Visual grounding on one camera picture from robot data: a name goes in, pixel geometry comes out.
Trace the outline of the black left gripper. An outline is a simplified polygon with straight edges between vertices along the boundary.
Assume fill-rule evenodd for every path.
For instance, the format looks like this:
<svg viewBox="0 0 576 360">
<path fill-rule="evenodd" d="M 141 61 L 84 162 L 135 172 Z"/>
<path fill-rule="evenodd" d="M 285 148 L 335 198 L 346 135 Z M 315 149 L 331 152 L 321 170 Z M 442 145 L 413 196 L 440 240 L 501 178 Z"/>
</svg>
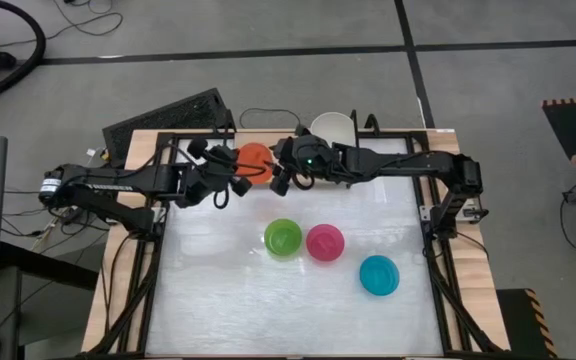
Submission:
<svg viewBox="0 0 576 360">
<path fill-rule="evenodd" d="M 208 148 L 206 139 L 194 139 L 187 147 L 195 159 L 203 159 L 193 165 L 185 175 L 185 205 L 196 206 L 209 195 L 213 196 L 214 206 L 227 206 L 230 191 L 243 197 L 252 183 L 243 175 L 237 175 L 238 153 L 226 145 Z"/>
</svg>

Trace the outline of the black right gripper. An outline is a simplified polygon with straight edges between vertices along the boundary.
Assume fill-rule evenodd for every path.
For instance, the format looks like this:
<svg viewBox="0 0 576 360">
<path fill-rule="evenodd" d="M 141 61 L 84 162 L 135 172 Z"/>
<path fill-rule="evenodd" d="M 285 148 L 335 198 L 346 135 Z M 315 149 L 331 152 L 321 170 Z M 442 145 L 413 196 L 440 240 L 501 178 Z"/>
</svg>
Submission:
<svg viewBox="0 0 576 360">
<path fill-rule="evenodd" d="M 270 147 L 277 163 L 272 167 L 270 189 L 285 196 L 292 182 L 300 190 L 309 190 L 316 178 L 325 178 L 333 163 L 333 151 L 325 140 L 315 135 L 287 137 Z M 237 163 L 238 168 L 267 171 L 262 164 Z"/>
</svg>

